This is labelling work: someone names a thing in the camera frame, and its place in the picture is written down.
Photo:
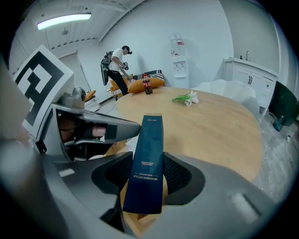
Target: tabletop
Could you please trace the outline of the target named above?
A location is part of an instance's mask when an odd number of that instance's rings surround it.
[[[190,107],[171,101],[188,91],[157,87],[150,95],[127,94],[116,106],[122,118],[139,124],[147,113],[162,114],[165,152],[225,166],[252,181],[263,152],[254,116],[232,99],[203,91],[195,91],[199,103]]]

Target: marble floor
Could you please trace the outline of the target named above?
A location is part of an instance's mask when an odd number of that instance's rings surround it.
[[[110,100],[98,111],[120,117],[115,101]],[[298,124],[284,126],[277,132],[272,126],[274,117],[267,113],[259,121],[263,144],[261,170],[253,184],[264,191],[275,203],[285,199],[299,170],[299,130]]]

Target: blue box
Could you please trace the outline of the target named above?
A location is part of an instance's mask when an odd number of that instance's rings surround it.
[[[161,213],[163,194],[163,121],[144,115],[129,176],[123,211]]]

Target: white t-shirt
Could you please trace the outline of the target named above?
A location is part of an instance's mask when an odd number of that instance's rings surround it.
[[[121,48],[116,49],[111,56],[112,57],[117,57],[121,62],[122,62],[122,56],[123,56],[123,52]],[[115,70],[115,71],[120,71],[120,65],[115,63],[114,61],[111,61],[111,63],[109,64],[109,69],[110,70]]]

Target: smoke detector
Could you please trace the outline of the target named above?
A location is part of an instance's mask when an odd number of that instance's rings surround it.
[[[62,31],[61,34],[62,34],[62,35],[67,35],[68,33],[69,33],[69,30],[67,30],[67,29],[64,28],[64,30]]]

